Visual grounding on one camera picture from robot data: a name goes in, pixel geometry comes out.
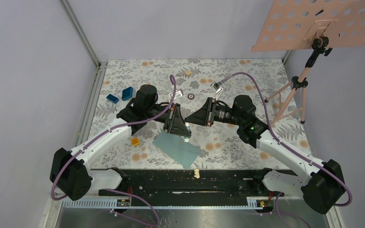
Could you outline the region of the green white glue stick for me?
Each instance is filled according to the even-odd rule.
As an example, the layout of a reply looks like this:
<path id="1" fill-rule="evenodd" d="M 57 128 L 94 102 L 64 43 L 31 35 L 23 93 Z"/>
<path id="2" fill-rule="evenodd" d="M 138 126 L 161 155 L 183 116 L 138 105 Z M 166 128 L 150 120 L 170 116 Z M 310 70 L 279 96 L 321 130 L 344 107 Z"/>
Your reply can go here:
<path id="1" fill-rule="evenodd" d="M 186 133 L 186 135 L 184 136 L 184 141 L 185 141 L 186 143 L 188 143 L 188 142 L 189 142 L 189 140 L 190 140 L 190 137 L 191 137 L 190 124 L 189 124 L 189 123 L 185 123 L 185 127 L 186 127 L 186 130 L 187 130 L 187 133 Z"/>

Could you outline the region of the teal paper envelope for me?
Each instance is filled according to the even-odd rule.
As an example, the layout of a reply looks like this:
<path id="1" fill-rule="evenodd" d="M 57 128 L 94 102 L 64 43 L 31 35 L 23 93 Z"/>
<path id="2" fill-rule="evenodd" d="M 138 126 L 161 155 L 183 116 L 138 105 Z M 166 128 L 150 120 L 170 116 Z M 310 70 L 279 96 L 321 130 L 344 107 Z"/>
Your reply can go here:
<path id="1" fill-rule="evenodd" d="M 169 155 L 184 168 L 191 167 L 202 151 L 177 135 L 161 132 L 153 141 L 161 151 Z"/>

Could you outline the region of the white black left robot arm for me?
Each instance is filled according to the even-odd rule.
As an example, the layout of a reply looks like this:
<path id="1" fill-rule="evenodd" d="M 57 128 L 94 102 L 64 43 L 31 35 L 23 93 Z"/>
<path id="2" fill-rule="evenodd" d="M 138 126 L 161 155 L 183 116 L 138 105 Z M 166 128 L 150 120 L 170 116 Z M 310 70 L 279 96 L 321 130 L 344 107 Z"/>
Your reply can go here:
<path id="1" fill-rule="evenodd" d="M 57 150 L 49 176 L 53 183 L 52 199 L 56 199 L 56 188 L 73 201 L 94 190 L 111 189 L 116 195 L 125 194 L 128 183 L 114 168 L 92 167 L 108 150 L 137 133 L 149 121 L 163 123 L 166 133 L 190 138 L 191 131 L 184 122 L 181 105 L 158 103 L 157 100 L 156 87 L 143 85 L 116 118 L 92 139 L 69 151 L 64 148 Z"/>

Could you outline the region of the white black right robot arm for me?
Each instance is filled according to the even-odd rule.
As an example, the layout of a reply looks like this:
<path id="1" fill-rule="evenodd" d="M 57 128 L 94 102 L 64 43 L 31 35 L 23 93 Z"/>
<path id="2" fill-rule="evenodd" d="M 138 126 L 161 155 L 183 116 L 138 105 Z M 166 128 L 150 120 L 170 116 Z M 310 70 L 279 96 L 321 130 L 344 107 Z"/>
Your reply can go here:
<path id="1" fill-rule="evenodd" d="M 254 191 L 261 196 L 278 191 L 304 200 L 315 212 L 327 214 L 343 196 L 344 176 L 335 160 L 323 161 L 293 149 L 255 114 L 256 106 L 248 95 L 238 95 L 232 107 L 212 97 L 196 112 L 185 118 L 190 124 L 210 127 L 214 122 L 237 125 L 237 135 L 246 144 L 272 155 L 294 172 L 281 174 L 264 168 L 261 178 L 253 183 Z"/>

